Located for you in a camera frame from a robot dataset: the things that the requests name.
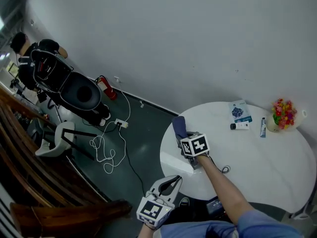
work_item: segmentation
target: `white bottle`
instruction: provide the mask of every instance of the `white bottle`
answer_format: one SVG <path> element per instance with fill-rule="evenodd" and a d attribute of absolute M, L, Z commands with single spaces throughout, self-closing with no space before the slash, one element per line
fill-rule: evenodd
<path fill-rule="evenodd" d="M 249 121 L 243 121 L 238 123 L 232 123 L 230 124 L 230 129 L 250 129 L 249 127 Z"/>

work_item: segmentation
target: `white cable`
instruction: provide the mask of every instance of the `white cable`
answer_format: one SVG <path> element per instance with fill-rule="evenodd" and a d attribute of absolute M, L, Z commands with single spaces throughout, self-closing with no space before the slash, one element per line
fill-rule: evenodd
<path fill-rule="evenodd" d="M 128 118 L 125 120 L 125 121 L 128 121 L 129 120 L 129 118 L 130 118 L 130 115 L 131 115 L 131 107 L 130 107 L 130 103 L 129 103 L 129 100 L 128 100 L 128 98 L 125 96 L 125 94 L 123 93 L 123 91 L 122 91 L 122 89 L 121 89 L 121 83 L 120 83 L 120 91 L 121 91 L 121 93 L 123 94 L 123 96 L 125 97 L 125 99 L 127 100 L 127 102 L 128 102 L 128 105 L 129 105 L 129 116 L 128 116 Z M 106 125 L 106 127 L 105 127 L 105 130 L 104 130 L 104 132 L 103 132 L 103 134 L 101 135 L 101 136 L 96 136 L 96 137 L 94 137 L 94 139 L 92 139 L 92 140 L 90 140 L 90 142 L 89 142 L 89 144 L 96 150 L 96 159 L 97 159 L 97 161 L 98 162 L 103 162 L 103 161 L 112 161 L 112 163 L 109 163 L 109 162 L 105 162 L 104 163 L 104 171 L 107 173 L 107 174 L 112 174 L 112 172 L 113 172 L 113 169 L 115 168 L 115 167 L 118 167 L 119 165 L 120 165 L 120 163 L 123 161 L 123 159 L 125 158 L 125 156 L 126 156 L 126 141 L 125 141 L 125 139 L 121 136 L 121 134 L 119 133 L 119 136 L 123 139 L 123 141 L 124 141 L 124 156 L 123 156 L 123 158 L 120 160 L 120 162 L 118 163 L 118 164 L 114 164 L 114 157 L 115 157 L 115 150 L 114 149 L 111 149 L 110 150 L 110 156 L 111 157 L 106 157 L 106 153 L 105 153 L 105 139 L 104 139 L 104 134 L 105 134 L 105 131 L 106 131 L 106 129 L 107 129 L 107 127 L 108 127 L 108 125 L 109 124 L 111 124 L 111 123 L 114 123 L 113 121 L 111 121 L 111 122 L 109 122 L 107 125 Z M 99 138 L 100 137 L 100 140 L 99 140 L 99 146 L 97 147 L 96 146 L 96 143 L 95 143 L 95 139 L 97 139 L 97 138 Z M 98 149 L 101 147 L 101 142 L 103 142 L 104 143 L 104 159 L 102 159 L 102 160 L 98 160 Z M 108 172 L 107 170 L 106 170 L 106 165 L 110 165 L 111 166 L 111 171 L 110 172 Z"/>

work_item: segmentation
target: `chair leg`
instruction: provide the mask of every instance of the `chair leg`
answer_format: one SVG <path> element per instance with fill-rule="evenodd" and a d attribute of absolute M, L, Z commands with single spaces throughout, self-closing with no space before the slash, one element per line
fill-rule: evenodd
<path fill-rule="evenodd" d="M 76 134 L 76 135 L 82 135 L 82 136 L 91 136 L 91 137 L 95 137 L 97 136 L 96 134 L 92 134 L 92 133 L 87 133 L 87 132 L 82 132 L 82 131 L 77 131 L 77 130 L 72 130 L 72 129 L 66 129 L 64 128 L 61 134 L 61 138 L 63 140 L 65 140 L 68 144 L 70 144 L 71 147 L 75 148 L 78 152 L 84 154 L 86 157 L 88 157 L 91 160 L 95 160 L 95 158 L 88 152 L 86 152 L 85 150 L 79 148 L 76 144 L 74 144 L 73 142 L 71 142 L 69 139 L 67 139 L 65 137 L 65 133 L 72 133 L 72 134 Z"/>

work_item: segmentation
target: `red fire extinguisher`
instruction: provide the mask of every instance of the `red fire extinguisher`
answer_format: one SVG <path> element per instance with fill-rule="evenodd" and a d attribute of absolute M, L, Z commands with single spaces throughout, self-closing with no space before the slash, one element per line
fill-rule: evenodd
<path fill-rule="evenodd" d="M 98 77 L 96 79 L 96 84 L 111 100 L 115 100 L 117 98 L 117 93 L 113 90 L 104 76 Z"/>

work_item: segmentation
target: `dark hair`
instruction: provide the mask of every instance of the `dark hair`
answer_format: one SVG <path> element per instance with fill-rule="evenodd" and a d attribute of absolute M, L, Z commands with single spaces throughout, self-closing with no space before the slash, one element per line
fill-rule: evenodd
<path fill-rule="evenodd" d="M 22 32 L 18 32 L 12 39 L 10 47 L 17 54 L 21 51 L 21 48 L 26 42 L 26 35 Z"/>

